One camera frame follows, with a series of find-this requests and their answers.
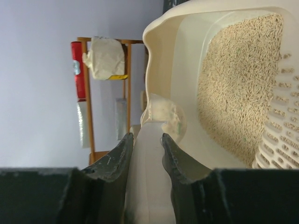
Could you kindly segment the cream plastic litter box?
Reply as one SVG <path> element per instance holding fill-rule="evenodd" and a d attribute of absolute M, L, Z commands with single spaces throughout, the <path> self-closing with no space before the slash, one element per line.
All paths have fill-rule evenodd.
<path fill-rule="evenodd" d="M 299 167 L 299 3 L 191 0 L 143 33 L 148 105 L 214 168 Z"/>

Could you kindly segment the clear plastic scoop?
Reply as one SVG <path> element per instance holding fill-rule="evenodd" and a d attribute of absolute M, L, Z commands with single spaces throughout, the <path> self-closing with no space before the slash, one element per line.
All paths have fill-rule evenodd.
<path fill-rule="evenodd" d="M 179 143 L 187 129 L 181 106 L 150 94 L 129 166 L 124 222 L 126 224 L 174 224 L 171 179 L 163 167 L 162 135 Z"/>

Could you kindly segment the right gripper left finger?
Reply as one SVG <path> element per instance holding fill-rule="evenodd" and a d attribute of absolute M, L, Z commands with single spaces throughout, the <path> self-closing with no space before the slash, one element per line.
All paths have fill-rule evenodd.
<path fill-rule="evenodd" d="M 85 169 L 2 168 L 3 224 L 121 224 L 133 135 Z"/>

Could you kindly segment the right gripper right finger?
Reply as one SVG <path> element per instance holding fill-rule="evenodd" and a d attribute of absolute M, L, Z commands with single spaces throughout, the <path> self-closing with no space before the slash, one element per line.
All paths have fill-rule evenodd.
<path fill-rule="evenodd" d="M 296 224 L 299 172 L 280 169 L 209 170 L 162 136 L 163 167 L 171 178 L 178 224 Z"/>

